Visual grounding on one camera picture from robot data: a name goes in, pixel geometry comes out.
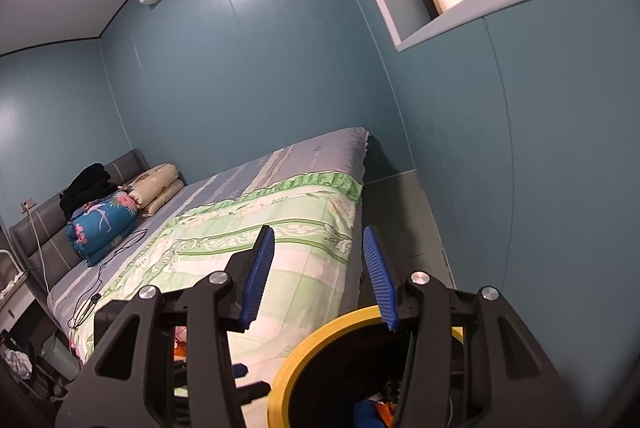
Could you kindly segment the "white shelf desk unit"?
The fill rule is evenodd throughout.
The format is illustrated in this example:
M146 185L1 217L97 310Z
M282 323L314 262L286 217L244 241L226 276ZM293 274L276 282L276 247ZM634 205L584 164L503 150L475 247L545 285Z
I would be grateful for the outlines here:
M27 271L18 260L5 228L1 228L0 237L0 325L2 332L9 332L36 300L27 285Z

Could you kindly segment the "yellow rimmed trash bin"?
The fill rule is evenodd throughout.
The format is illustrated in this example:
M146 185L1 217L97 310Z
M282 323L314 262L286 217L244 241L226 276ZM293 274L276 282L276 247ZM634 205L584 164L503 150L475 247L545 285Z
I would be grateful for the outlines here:
M394 402L409 380L420 314L389 330L377 306L336 318L285 359L267 402L269 427L355 427L363 400Z

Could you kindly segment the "wall power outlet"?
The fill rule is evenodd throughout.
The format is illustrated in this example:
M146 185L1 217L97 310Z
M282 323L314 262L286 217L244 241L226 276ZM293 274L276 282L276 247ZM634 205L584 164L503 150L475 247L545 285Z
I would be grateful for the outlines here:
M21 213L28 214L29 211L35 206L36 206L35 200L32 197L29 197L27 200L24 200L24 202L20 203Z

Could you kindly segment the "orange snack wrapper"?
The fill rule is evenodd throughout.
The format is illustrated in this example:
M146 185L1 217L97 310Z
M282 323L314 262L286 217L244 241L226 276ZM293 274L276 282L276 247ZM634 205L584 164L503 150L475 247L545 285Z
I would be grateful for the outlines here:
M394 424L395 413L397 410L397 404L394 402L376 401L375 411L378 413L378 417L386 427L391 427Z

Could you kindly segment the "blue plastic bag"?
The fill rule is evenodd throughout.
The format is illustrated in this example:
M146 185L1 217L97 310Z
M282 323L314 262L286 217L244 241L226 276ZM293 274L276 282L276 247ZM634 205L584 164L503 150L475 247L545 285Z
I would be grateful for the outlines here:
M372 400L363 400L354 406L354 426L356 428L385 428L385 422L378 414L378 404Z

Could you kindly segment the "grey small waste basket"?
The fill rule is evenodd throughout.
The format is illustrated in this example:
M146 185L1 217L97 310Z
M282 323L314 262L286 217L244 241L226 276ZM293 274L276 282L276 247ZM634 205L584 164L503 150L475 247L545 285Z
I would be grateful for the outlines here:
M40 356L69 382L73 382L80 373L80 363L66 345L55 334L42 344Z

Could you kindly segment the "black clothing pile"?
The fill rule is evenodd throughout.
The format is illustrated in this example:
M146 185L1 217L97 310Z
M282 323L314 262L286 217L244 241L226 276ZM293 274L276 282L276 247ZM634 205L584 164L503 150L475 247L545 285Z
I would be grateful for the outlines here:
M88 203L103 200L117 189L102 164L95 162L86 167L60 194L60 207L65 219L70 221L75 211Z

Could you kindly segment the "blue floral folded blanket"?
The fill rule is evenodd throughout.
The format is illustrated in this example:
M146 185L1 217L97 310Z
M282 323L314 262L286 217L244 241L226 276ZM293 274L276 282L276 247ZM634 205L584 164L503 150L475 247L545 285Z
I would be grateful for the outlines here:
M137 226L136 202L124 191L79 208L66 235L86 266L96 266Z

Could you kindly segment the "grey padded headboard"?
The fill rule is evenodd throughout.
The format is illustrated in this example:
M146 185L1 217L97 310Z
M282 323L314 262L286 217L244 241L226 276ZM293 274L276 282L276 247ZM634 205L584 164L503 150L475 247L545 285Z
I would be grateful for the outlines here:
M68 223L55 194L9 228L10 241L29 275L45 292L81 263L66 235Z

